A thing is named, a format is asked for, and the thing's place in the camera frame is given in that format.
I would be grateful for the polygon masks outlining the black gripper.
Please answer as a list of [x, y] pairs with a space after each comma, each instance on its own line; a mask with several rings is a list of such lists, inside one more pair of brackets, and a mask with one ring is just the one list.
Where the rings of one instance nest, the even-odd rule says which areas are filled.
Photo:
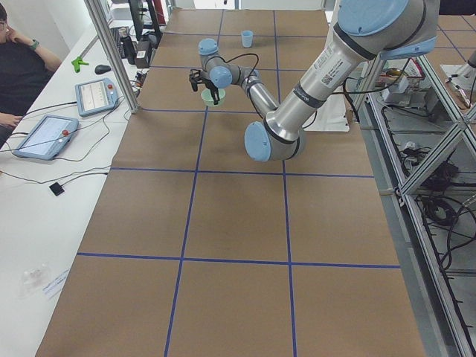
[[199, 69], [190, 69], [189, 82], [194, 92], [199, 90], [199, 85], [204, 84], [205, 88], [209, 89], [210, 102], [213, 105], [219, 104], [219, 90], [215, 87], [213, 82], [207, 78]]

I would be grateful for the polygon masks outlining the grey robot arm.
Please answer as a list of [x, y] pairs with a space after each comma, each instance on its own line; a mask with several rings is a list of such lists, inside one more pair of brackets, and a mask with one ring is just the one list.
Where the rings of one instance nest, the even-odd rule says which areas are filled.
[[303, 125], [364, 61], [404, 59], [427, 54], [437, 40], [439, 1], [341, 1], [332, 40], [282, 103], [262, 83], [256, 70], [227, 63], [214, 39], [199, 43], [201, 68], [189, 81], [210, 90], [242, 88], [261, 116], [245, 131], [245, 150], [255, 161], [288, 160], [305, 147]]

